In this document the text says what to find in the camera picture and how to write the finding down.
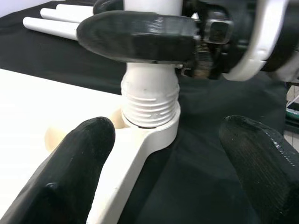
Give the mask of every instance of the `white pvc pipe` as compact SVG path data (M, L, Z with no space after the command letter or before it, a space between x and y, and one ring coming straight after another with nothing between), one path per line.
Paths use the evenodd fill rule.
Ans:
M42 18L47 20L80 23L83 20L87 19L88 17L93 16L93 14L90 14L89 12L85 12L85 11L67 13L64 11L59 11L51 8L42 8L41 16Z
M124 0L125 10L181 15L182 0ZM140 127L158 127L170 121L178 100L174 65L127 63L121 83L122 112Z
M78 23L72 22L60 22L53 20L43 20L38 18L25 17L23 24L27 29L34 31L51 34L55 36L64 37L67 39L77 39L77 27Z
M77 6L77 5L66 5L66 4L58 4L56 6L56 10L65 12L65 13L86 13L89 15L93 15L93 7L92 6Z

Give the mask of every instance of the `black cloth surface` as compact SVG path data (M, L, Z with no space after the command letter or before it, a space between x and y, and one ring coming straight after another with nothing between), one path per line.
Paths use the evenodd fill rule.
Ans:
M88 52L76 41L23 27L24 17L40 18L41 8L55 8L58 3L0 18L0 68L120 94L124 63ZM148 157L119 223L260 223L221 147L218 129L224 117L238 114L283 133L284 83L265 73L246 82L188 77L180 77L179 82L178 135L169 147Z

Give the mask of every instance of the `black tablecloth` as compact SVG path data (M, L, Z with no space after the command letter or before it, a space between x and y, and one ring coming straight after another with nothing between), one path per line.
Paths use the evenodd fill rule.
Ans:
M0 68L120 94L124 63L88 52L76 41L23 27L24 17L40 17L42 7L55 8L58 3L0 18ZM218 128L225 116L239 114L282 133L285 85L264 73L247 82L188 77L179 82L182 114L177 138L148 157L119 223L259 223L220 145Z

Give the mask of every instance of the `white cylinder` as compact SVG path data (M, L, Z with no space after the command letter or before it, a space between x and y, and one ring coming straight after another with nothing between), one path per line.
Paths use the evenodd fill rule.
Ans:
M47 20L57 20L57 21L63 21L63 22L74 22L74 23L80 23L83 20L87 19L88 17L91 17L93 14L87 13L85 11L82 11L80 13L67 13L64 11L59 11L56 9L51 8L42 8L41 9L41 16L44 19Z
M89 15L93 15L93 7L92 6L77 6L77 5L66 5L66 4L58 4L56 6L56 10L65 12L65 13L86 13Z
M182 4L182 0L124 0L125 10L165 15L181 15ZM178 92L174 65L127 63L121 83L122 112L137 126L161 126L173 118Z
M23 25L27 29L35 30L45 34L60 36L77 40L78 23L43 20L38 18L25 17Z

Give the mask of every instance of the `black fabric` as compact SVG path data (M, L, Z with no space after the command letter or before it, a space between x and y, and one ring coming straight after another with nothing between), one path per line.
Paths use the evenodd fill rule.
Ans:
M25 16L39 17L42 7L56 4L0 19L0 68L120 94L125 64L88 52L76 41L23 27ZM119 223L259 223L221 147L218 129L224 117L239 114L282 133L285 85L264 73L247 82L188 77L179 82L178 136L168 148L148 157Z

